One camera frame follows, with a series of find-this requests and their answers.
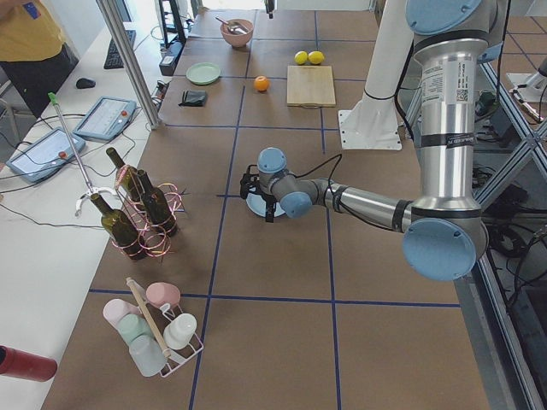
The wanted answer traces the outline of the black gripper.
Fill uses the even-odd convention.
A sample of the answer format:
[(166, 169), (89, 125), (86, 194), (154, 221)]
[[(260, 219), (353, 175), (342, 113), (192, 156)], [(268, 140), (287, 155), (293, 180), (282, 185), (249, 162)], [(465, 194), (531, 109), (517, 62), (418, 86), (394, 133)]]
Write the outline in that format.
[(262, 190), (260, 186), (260, 179), (259, 179), (259, 185), (256, 188), (251, 190), (249, 190), (249, 186), (247, 184), (240, 185), (240, 197), (242, 199), (246, 200), (250, 193), (260, 195), (266, 201), (265, 220), (268, 223), (273, 223), (274, 211), (276, 209), (275, 197)]

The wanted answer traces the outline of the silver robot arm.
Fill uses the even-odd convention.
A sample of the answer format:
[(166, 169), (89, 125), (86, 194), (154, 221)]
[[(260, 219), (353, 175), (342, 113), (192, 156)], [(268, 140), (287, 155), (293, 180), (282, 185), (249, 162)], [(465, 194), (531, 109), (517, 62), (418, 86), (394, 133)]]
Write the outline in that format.
[(243, 198), (259, 196), (267, 221), (276, 209), (291, 218), (313, 206), (349, 214), (403, 234), (403, 253), (420, 275), (452, 281), (484, 254), (488, 233), (473, 198), (474, 102), (477, 66), (500, 55), (506, 1), (410, 1), (405, 19), (421, 65), (421, 195), (392, 199), (291, 172), (285, 154), (264, 149), (240, 181)]

